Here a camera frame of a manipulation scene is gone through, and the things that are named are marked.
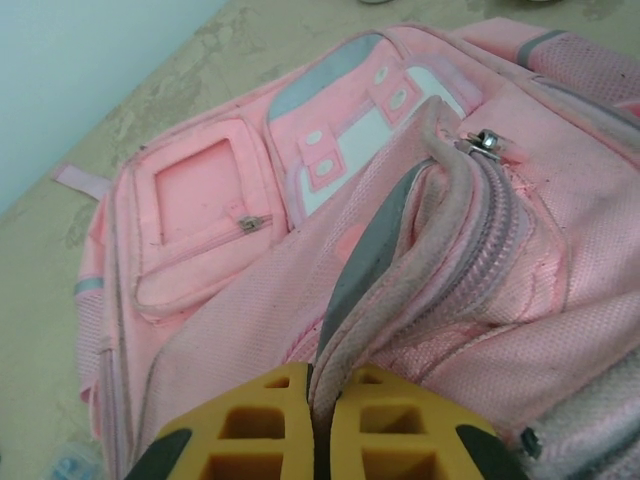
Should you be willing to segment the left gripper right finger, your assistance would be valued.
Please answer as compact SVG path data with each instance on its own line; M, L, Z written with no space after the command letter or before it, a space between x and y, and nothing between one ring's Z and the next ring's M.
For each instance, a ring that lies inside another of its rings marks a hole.
M317 479L517 479L479 414L374 365L355 371L314 428Z

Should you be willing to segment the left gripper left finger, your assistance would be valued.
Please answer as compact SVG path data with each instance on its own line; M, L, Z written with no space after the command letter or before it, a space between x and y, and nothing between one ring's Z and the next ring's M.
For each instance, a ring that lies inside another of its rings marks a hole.
M312 479L312 366L289 363L166 424L129 479Z

